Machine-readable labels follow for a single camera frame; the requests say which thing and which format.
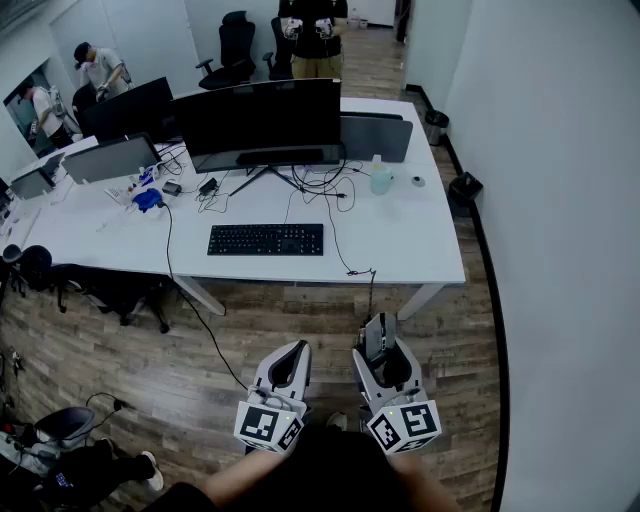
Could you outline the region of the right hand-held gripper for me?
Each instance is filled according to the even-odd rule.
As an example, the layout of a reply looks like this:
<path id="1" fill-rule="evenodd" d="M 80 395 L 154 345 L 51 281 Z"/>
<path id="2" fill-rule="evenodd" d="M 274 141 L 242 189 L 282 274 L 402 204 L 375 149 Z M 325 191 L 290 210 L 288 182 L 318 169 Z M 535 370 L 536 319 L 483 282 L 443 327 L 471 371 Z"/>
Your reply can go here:
<path id="1" fill-rule="evenodd" d="M 400 338 L 395 341 L 394 363 L 397 391 L 381 398 L 384 387 L 369 361 L 352 349 L 354 378 L 366 400 L 360 407 L 360 432 L 377 442 L 385 455 L 411 452 L 425 447 L 442 434 L 439 413 L 422 387 L 420 363 Z"/>

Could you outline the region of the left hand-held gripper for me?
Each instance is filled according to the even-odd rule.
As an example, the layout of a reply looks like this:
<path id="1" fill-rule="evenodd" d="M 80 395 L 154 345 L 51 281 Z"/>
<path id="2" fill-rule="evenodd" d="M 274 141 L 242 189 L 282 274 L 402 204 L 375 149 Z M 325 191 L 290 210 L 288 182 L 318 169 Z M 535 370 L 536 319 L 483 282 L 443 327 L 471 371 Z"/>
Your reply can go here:
<path id="1" fill-rule="evenodd" d="M 309 344 L 300 340 L 280 347 L 260 362 L 247 398 L 238 405 L 236 439 L 249 448 L 280 455 L 293 449 L 304 428 L 304 394 L 311 360 Z"/>

